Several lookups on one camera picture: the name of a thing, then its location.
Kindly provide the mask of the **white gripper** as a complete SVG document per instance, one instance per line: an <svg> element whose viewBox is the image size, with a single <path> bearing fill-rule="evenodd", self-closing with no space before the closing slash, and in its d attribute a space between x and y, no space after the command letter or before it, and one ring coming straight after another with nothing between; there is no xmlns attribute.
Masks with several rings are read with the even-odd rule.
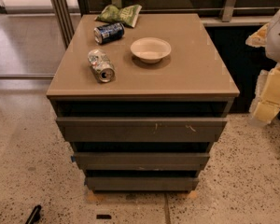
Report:
<svg viewBox="0 0 280 224"><path fill-rule="evenodd" d="M261 26L245 43L254 48L266 46L269 24ZM270 71L261 70L255 88L255 98L249 107L249 122L257 127L270 124L280 112L280 63Z"/></svg>

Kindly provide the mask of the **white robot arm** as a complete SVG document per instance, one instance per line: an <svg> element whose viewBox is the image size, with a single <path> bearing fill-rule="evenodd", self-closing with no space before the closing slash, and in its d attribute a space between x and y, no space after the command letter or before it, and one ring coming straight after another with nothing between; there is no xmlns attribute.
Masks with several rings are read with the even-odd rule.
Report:
<svg viewBox="0 0 280 224"><path fill-rule="evenodd" d="M249 108L249 122L264 127L280 112L280 9L245 43L254 48L264 47L266 57L276 62L275 68L270 71L260 71L255 98Z"/></svg>

